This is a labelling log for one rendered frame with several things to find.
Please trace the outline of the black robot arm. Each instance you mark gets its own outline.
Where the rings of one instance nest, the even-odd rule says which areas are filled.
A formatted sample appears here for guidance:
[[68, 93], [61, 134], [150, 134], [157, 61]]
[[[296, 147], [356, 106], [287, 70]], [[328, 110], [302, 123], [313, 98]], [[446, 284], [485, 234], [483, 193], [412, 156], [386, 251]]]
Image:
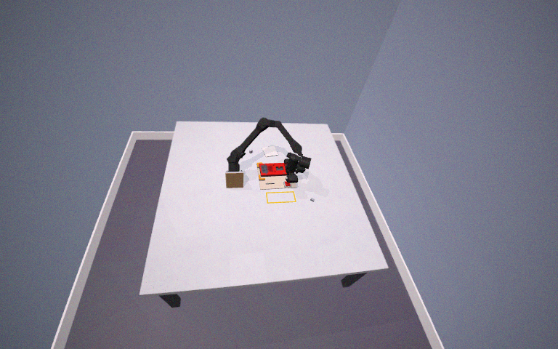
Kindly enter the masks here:
[[[298, 166], [296, 168], [296, 174], [298, 172], [303, 173], [306, 169], [309, 169], [311, 158], [307, 158], [302, 154], [302, 146], [298, 144], [297, 141], [288, 133], [286, 128], [282, 125], [280, 121], [269, 120], [267, 118], [260, 118], [259, 122], [256, 125], [256, 128], [253, 132], [233, 151], [231, 151], [230, 155], [227, 158], [228, 162], [228, 172], [239, 172], [240, 171], [240, 164], [238, 163], [241, 158], [246, 154], [244, 153], [248, 146], [256, 139], [256, 137], [266, 130], [268, 127], [277, 127], [282, 135], [287, 139], [291, 149], [294, 153], [297, 153], [297, 156], [294, 153], [288, 153], [286, 157], [289, 158], [288, 163], [291, 166]], [[298, 162], [299, 161], [299, 162]], [[306, 169], [305, 169], [306, 168]]]

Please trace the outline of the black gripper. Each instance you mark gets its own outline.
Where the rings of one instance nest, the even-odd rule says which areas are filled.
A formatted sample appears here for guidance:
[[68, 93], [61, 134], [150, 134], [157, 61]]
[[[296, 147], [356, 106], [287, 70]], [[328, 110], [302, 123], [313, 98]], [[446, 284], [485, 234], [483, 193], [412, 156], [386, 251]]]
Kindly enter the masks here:
[[298, 183], [298, 177], [296, 176], [296, 174], [294, 174], [294, 172], [296, 172], [296, 168], [298, 168], [298, 166], [291, 166], [288, 163], [289, 159], [284, 159], [284, 164], [286, 164], [285, 169], [286, 169], [286, 176], [288, 179], [288, 183]]

